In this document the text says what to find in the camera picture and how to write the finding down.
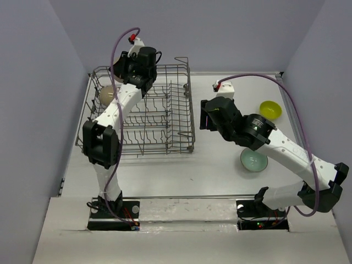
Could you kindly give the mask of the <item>white bowl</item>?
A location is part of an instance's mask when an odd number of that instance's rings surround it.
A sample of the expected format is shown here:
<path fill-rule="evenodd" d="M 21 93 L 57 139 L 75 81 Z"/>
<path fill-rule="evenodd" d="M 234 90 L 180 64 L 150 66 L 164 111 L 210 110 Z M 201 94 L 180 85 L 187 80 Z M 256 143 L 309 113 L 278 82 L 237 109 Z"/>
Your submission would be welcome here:
<path fill-rule="evenodd" d="M 104 105 L 105 107 L 108 107 L 109 104 L 114 100 L 114 98 L 115 96 L 114 96 L 114 90 L 112 85 L 104 86 L 101 89 L 99 100 L 102 105 Z"/>
<path fill-rule="evenodd" d="M 126 56 L 121 55 L 116 61 L 113 63 L 113 79 L 119 83 L 124 82 L 124 69 L 125 69 Z"/>

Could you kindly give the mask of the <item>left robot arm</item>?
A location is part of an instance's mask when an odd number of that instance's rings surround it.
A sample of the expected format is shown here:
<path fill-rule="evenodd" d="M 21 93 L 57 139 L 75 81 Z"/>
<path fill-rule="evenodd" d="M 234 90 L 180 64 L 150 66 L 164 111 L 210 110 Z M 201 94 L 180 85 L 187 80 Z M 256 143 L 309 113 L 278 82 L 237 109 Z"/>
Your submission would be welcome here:
<path fill-rule="evenodd" d="M 113 99 L 97 118 L 82 126 L 83 153 L 93 165 L 99 185 L 97 202 L 90 206 L 109 217 L 121 213 L 123 194 L 116 176 L 124 142 L 125 118 L 145 97 L 157 78 L 160 54 L 153 47 L 123 51 L 109 68 Z"/>

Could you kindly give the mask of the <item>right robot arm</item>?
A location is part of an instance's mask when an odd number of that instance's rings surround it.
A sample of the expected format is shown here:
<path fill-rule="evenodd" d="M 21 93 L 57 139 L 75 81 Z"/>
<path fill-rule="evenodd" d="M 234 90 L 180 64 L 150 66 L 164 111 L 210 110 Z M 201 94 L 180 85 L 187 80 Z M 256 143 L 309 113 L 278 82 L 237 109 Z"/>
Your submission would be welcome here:
<path fill-rule="evenodd" d="M 225 141 L 265 155 L 301 178 L 280 188 L 262 187 L 253 202 L 258 215 L 302 205 L 326 213 L 339 201 L 349 171 L 346 164 L 309 155 L 268 119 L 255 113 L 241 114 L 234 100 L 222 96 L 202 100 L 200 129 L 218 131 Z"/>

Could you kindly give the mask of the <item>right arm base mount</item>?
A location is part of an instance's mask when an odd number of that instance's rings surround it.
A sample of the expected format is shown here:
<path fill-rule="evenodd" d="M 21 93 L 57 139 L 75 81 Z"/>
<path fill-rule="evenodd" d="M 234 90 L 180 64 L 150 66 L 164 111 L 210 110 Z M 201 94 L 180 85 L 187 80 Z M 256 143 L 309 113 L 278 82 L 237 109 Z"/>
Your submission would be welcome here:
<path fill-rule="evenodd" d="M 272 210 L 254 200 L 236 200 L 236 214 L 239 230 L 289 230 L 286 210 Z"/>

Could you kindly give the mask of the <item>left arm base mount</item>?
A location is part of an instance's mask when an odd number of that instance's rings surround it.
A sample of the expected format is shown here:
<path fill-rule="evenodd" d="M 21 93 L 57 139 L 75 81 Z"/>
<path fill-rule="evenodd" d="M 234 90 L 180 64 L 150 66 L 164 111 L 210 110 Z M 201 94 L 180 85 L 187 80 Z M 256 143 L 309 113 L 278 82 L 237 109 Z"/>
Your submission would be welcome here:
<path fill-rule="evenodd" d="M 90 231 L 139 231 L 140 201 L 124 200 L 116 218 L 97 198 L 86 203 L 90 209 L 87 228 Z"/>

